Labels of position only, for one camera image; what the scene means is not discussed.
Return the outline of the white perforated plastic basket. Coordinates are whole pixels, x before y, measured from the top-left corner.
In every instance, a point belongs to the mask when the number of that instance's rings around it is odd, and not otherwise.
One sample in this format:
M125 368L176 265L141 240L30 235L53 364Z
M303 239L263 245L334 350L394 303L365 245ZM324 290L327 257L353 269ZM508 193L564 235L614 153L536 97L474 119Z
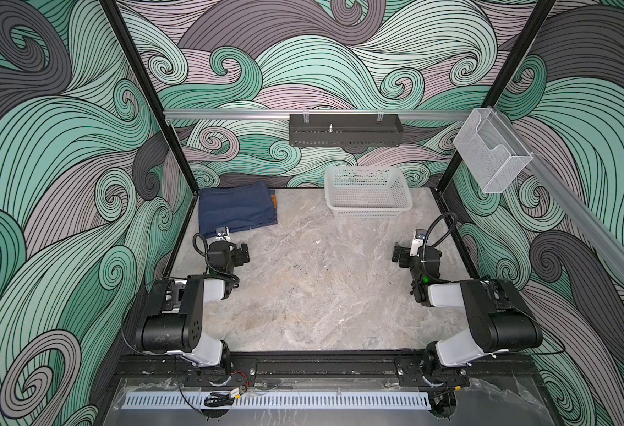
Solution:
M392 167L329 168L324 196L335 218L393 219L413 207L404 174Z

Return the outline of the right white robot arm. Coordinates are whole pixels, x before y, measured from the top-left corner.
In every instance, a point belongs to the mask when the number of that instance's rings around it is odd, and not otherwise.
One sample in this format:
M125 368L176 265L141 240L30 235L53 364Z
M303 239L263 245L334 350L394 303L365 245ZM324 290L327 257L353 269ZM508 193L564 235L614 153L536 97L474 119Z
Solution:
M425 244L420 248L397 244L392 254L392 261L410 272L416 303L466 314L463 330L428 344L420 365L427 385L462 386L463 369L473 362L541 346L543 330L514 284L498 279L443 280L441 257L440 250Z

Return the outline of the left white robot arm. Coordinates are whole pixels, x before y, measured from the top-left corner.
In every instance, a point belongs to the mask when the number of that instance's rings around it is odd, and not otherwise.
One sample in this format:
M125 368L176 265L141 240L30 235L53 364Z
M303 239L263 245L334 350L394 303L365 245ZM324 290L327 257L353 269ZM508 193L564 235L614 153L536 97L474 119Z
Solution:
M204 307L228 299L240 286L235 269L250 262L250 253L246 243L215 240L203 255L206 273L152 284L136 328L136 351L174 356L204 370L211 381L227 380L235 374L230 348L205 331Z

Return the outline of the dark blue denim trousers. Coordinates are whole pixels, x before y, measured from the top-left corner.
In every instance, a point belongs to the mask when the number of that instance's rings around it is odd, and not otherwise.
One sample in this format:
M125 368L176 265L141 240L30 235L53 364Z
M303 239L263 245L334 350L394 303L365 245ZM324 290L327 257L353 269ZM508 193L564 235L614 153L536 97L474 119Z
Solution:
M202 190L198 197L198 229L213 238L219 228L231 234L278 223L275 192L263 183Z

